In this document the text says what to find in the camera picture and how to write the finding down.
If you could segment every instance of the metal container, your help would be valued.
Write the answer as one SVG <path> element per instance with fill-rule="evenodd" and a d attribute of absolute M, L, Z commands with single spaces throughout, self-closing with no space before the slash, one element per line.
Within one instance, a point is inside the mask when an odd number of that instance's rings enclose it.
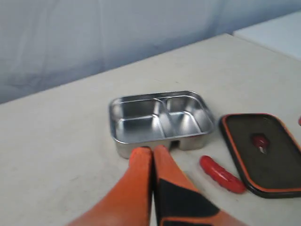
<path fill-rule="evenodd" d="M 124 158 L 139 146 L 199 149 L 214 129 L 211 112 L 192 91 L 121 97 L 110 103 L 109 115 L 111 135 Z"/>

